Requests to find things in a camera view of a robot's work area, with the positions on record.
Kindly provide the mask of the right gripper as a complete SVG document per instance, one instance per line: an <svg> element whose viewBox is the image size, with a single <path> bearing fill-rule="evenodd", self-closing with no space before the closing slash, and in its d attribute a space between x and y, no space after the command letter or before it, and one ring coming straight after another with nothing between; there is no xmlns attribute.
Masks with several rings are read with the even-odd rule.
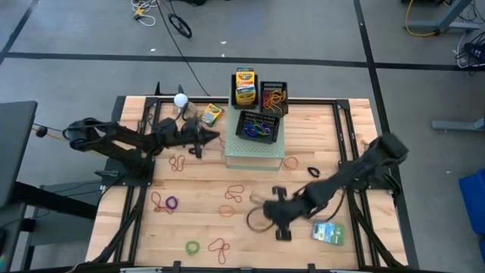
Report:
<svg viewBox="0 0 485 273"><path fill-rule="evenodd" d="M314 208L314 203L304 194L297 193L291 199L286 199L286 188L272 187L276 200L263 203L263 214L277 226L275 237L277 240L291 240L292 233L289 224L299 217L308 216Z"/></svg>

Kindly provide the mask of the dark grey desk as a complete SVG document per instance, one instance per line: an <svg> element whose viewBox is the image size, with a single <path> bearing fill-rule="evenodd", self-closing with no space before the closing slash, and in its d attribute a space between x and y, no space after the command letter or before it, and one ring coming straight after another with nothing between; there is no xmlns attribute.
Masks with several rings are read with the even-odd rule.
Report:
<svg viewBox="0 0 485 273"><path fill-rule="evenodd" d="M0 103L0 207L10 201L37 105L35 101Z"/></svg>

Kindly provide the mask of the white light bulb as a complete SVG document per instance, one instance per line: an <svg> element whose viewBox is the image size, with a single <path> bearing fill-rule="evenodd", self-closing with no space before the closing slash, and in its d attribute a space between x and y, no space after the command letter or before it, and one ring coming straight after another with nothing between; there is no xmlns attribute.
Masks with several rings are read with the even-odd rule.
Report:
<svg viewBox="0 0 485 273"><path fill-rule="evenodd" d="M195 118L197 115L197 107L194 103L189 101L189 97L183 93L178 93L174 97L174 104L178 107L178 112L183 120L187 118Z"/></svg>

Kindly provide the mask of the grey metal floor bar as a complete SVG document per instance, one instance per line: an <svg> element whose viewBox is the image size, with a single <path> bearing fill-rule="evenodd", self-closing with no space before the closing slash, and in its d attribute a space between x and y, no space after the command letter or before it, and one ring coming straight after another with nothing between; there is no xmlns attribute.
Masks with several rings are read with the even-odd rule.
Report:
<svg viewBox="0 0 485 273"><path fill-rule="evenodd" d="M432 121L431 127L434 130L453 130L465 132L484 132L485 123L483 118L476 121Z"/></svg>

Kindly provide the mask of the yellow rubber band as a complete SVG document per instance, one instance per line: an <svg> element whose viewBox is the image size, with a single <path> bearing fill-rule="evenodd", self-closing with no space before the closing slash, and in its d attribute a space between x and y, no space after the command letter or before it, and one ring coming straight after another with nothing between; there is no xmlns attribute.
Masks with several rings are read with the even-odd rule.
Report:
<svg viewBox="0 0 485 273"><path fill-rule="evenodd" d="M257 234L261 234L261 233L264 233L264 232L270 230L274 226L274 223L271 222L271 224L269 224L267 227L262 227L262 228L254 227L253 225L251 225L250 217L254 212L256 212L258 210L263 210L263 206L256 206L256 207L249 210L249 212L246 215L246 225L251 231L253 231Z"/></svg>
<svg viewBox="0 0 485 273"><path fill-rule="evenodd" d="M272 97L264 98L263 108L269 109L272 112L275 112L276 109L280 110L280 107L278 106L279 103L280 103L280 97L272 96Z"/></svg>

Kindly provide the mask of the green card pack right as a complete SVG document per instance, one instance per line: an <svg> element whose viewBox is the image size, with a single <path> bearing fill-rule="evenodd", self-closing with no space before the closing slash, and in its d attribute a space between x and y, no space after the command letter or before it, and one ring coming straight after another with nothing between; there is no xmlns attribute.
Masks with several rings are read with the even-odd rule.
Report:
<svg viewBox="0 0 485 273"><path fill-rule="evenodd" d="M316 221L311 230L311 238L324 243L343 246L346 229L343 224Z"/></svg>

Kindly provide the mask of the grey metal table leg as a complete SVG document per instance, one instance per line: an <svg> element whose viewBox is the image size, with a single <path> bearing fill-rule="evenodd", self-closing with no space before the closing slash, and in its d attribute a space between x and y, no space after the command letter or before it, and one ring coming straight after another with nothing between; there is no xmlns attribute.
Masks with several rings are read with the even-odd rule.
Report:
<svg viewBox="0 0 485 273"><path fill-rule="evenodd" d="M446 13L438 20L409 20L412 4L411 0L408 5L405 16L405 28L407 30L426 30L430 31L431 36L437 30L463 30L473 32L480 29L480 24L458 22L455 19L463 12L463 10L470 5L473 0L454 0L451 6L446 10Z"/></svg>

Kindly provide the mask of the black slotted plastic basket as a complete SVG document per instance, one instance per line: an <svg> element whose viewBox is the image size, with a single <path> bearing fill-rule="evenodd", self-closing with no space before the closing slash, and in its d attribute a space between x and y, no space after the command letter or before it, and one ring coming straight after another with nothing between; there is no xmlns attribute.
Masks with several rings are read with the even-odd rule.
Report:
<svg viewBox="0 0 485 273"><path fill-rule="evenodd" d="M275 112L272 112L269 109L264 109L262 102L263 102L263 95L265 92L273 92L276 90L281 90L286 92L286 98L282 103L280 103L278 106L283 110L283 112L280 112L279 109L276 109ZM277 117L284 117L285 115L288 114L289 109L288 109L288 89L287 89L287 83L286 82L275 82L275 81L262 81L260 84L260 91L261 91L261 101L260 101L260 112L264 115L273 115Z"/></svg>
<svg viewBox="0 0 485 273"><path fill-rule="evenodd" d="M258 130L257 137L248 137L244 131L244 127L247 124L254 125L254 123L266 123L271 129L271 133L269 135L264 135L260 130ZM261 113L253 111L241 111L239 113L239 119L236 126L236 135L242 140L248 140L264 144L273 144L277 142L279 127L279 117L272 115L263 115Z"/></svg>
<svg viewBox="0 0 485 273"><path fill-rule="evenodd" d="M236 103L236 75L231 75L230 104L239 110L257 109L259 105L260 92L258 86L255 86L255 100L250 105L238 105Z"/></svg>

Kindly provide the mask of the blue plastic bin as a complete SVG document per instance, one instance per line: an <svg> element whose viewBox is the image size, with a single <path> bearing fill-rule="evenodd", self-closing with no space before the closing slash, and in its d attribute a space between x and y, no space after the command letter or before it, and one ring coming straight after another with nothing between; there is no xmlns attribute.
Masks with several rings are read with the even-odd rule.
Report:
<svg viewBox="0 0 485 273"><path fill-rule="evenodd" d="M485 168L458 180L471 228L480 237L479 249L485 263Z"/></svg>

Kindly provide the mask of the sage green perforated metal shelf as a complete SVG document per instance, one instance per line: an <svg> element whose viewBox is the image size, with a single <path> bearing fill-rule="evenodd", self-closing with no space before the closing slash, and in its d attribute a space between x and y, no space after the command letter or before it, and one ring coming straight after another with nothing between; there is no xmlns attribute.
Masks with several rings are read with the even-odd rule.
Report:
<svg viewBox="0 0 485 273"><path fill-rule="evenodd" d="M284 119L280 119L277 142L273 144L242 140L236 135L241 111L230 105L226 113L224 156L229 169L279 171L285 158Z"/></svg>

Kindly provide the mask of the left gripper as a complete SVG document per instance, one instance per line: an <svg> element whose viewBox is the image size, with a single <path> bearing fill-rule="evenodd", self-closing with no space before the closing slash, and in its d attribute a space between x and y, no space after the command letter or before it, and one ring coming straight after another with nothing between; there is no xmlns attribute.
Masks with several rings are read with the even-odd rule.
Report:
<svg viewBox="0 0 485 273"><path fill-rule="evenodd" d="M165 118L162 121L162 146L169 148L172 146L186 146L193 144L196 149L196 158L202 157L202 144L208 144L212 140L218 139L220 133L217 131L201 128L195 118L187 118L185 124L179 130L173 118Z"/></svg>

